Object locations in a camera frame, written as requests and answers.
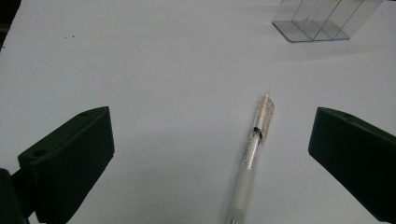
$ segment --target pen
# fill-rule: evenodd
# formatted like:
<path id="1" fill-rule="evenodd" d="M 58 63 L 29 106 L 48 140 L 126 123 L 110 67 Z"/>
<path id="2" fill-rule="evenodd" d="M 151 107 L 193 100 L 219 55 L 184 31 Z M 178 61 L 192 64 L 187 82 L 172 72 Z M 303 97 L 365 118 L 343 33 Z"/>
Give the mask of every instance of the pen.
<path id="1" fill-rule="evenodd" d="M 274 113 L 274 103 L 270 99 L 270 94 L 265 93 L 259 103 L 256 116 L 253 122 L 251 135 L 248 139 L 245 157 L 239 169 L 233 189 L 233 198 L 228 210 L 226 224 L 243 224 L 248 207 L 248 199 L 253 184 L 257 155 L 261 145 L 267 137 L 268 127 Z"/>

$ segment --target clear acrylic holder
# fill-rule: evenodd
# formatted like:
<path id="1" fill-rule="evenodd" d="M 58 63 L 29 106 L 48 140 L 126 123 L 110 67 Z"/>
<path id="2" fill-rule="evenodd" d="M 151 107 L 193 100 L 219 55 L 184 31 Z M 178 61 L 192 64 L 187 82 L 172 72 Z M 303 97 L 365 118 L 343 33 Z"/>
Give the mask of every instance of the clear acrylic holder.
<path id="1" fill-rule="evenodd" d="M 291 43 L 350 39 L 384 0 L 281 0 L 272 24 Z"/>

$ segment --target pen barrel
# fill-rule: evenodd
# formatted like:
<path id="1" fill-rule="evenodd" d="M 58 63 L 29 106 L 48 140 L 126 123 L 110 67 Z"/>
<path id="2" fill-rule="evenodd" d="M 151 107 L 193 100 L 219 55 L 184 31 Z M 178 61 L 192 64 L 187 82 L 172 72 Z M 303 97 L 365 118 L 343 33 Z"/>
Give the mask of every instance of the pen barrel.
<path id="1" fill-rule="evenodd" d="M 242 224 L 248 207 L 248 200 L 253 185 L 254 170 L 244 166 L 239 170 L 233 190 L 233 198 L 227 215 L 227 224 Z"/>
<path id="2" fill-rule="evenodd" d="M 242 166 L 246 169 L 255 169 L 261 141 L 260 133 L 253 132 L 253 134 L 250 136 L 245 157 L 242 161 Z"/>

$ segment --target white surface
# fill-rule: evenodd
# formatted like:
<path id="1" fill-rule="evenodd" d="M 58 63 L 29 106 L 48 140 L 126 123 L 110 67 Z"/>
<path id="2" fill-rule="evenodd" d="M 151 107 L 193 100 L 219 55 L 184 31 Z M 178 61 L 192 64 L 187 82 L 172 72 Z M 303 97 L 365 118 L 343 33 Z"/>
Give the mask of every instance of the white surface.
<path id="1" fill-rule="evenodd" d="M 115 157 L 69 223 L 224 223 L 269 91 L 246 223 L 377 223 L 307 147 L 318 106 L 396 134 L 396 2 L 352 40 L 314 44 L 283 39 L 277 4 L 23 0 L 0 54 L 1 167 L 109 105 Z"/>

